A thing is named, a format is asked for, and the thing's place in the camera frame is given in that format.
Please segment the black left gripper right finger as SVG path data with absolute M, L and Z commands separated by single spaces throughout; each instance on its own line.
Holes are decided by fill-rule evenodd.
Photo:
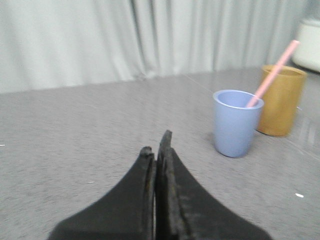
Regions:
M 166 130 L 159 144 L 155 203 L 158 240 L 270 240 L 262 228 L 215 199 L 193 177 L 171 146 Z

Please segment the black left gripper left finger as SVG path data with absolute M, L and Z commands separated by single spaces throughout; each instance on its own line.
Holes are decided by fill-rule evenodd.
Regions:
M 102 198 L 62 220 L 50 240 L 152 240 L 156 160 L 143 147 L 125 176 Z

